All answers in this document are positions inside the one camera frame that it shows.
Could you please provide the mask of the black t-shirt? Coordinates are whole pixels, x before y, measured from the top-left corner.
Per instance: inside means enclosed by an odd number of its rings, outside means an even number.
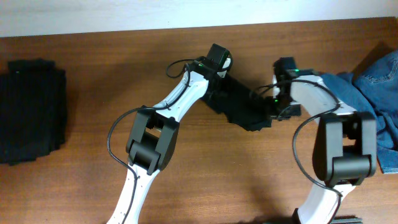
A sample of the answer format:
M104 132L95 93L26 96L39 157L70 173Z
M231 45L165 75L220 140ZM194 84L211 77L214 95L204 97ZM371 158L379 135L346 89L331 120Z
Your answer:
M272 102L258 97L228 74L213 79L201 99L214 112L224 114L229 123L237 124L246 131L260 131L272 126Z

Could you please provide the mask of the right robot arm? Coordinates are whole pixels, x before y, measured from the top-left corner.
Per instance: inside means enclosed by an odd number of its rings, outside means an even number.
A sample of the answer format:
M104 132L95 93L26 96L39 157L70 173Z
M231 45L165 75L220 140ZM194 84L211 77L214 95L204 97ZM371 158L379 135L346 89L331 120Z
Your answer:
M281 57L273 64L275 101L283 97L301 105L309 113L294 132L292 150L303 175L312 182L311 191L291 218L282 223L362 223L355 216L338 217L345 197L376 171L376 120L370 112L358 112L339 99L312 70L298 69L292 57ZM311 177L297 153L299 132L308 123L318 124Z

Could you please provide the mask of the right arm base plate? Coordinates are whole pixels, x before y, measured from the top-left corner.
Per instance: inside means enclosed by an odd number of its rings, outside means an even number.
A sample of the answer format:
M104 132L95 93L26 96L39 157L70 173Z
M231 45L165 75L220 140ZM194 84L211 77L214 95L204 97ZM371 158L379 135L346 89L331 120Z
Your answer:
M339 217L333 219L330 224L363 224L363 219L357 217Z

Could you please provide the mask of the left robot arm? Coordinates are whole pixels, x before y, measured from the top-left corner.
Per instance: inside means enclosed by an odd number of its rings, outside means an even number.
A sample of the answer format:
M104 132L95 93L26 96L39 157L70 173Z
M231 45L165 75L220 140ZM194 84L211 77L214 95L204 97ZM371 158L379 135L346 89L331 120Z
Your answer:
M177 86L152 107L141 106L122 114L117 122L136 115L127 143L126 180L110 224L137 223L156 176L169 164L177 143L180 121L192 105L215 89L233 65L226 48L213 44L206 56L183 59Z

